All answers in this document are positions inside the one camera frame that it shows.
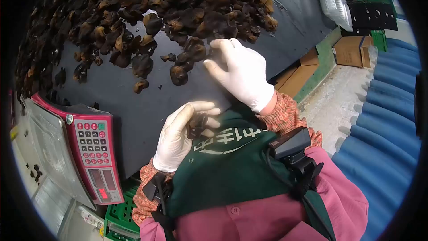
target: gloved hand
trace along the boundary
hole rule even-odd
[[[168,116],[160,132],[158,149],[153,157],[153,166],[163,172],[174,172],[179,167],[183,158],[189,153],[192,141],[187,137],[187,123],[196,113],[219,115],[220,109],[214,107],[214,103],[206,101],[194,101],[180,107]],[[218,128],[220,123],[209,117],[207,126]],[[214,137],[214,133],[205,129],[202,135]]]
[[[256,51],[244,47],[238,39],[216,39],[211,47],[222,51],[228,72],[212,60],[205,60],[208,72],[238,100],[259,113],[272,99],[275,88],[266,81],[266,60]]]

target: green apron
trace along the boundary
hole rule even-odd
[[[174,190],[166,203],[170,218],[289,192],[290,188],[273,175],[266,163],[264,150],[276,134],[260,129],[260,121],[246,106],[228,110],[219,121],[220,132],[210,139],[195,140],[177,169],[172,180]],[[294,176],[284,164],[270,160],[273,168],[294,184]],[[308,190],[306,197],[333,233],[319,194]],[[312,227],[328,239],[314,214],[304,207]]]

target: scale keypad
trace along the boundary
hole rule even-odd
[[[110,148],[106,120],[74,121],[79,150],[85,166],[110,166]]]

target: cardboard box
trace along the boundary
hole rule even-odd
[[[294,97],[319,66],[318,52],[312,48],[300,58],[299,66],[290,66],[276,79],[275,89]]]
[[[372,37],[342,37],[333,47],[336,63],[339,65],[370,68],[368,47],[371,45],[373,45]]]

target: green floor stripe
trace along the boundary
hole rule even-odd
[[[306,81],[303,88],[294,97],[294,100],[297,101],[297,103],[301,102],[309,93],[311,93],[327,76],[330,70],[333,69],[336,61],[331,47],[340,39],[340,37],[340,27],[337,27],[316,46],[320,66],[315,70],[314,74]]]

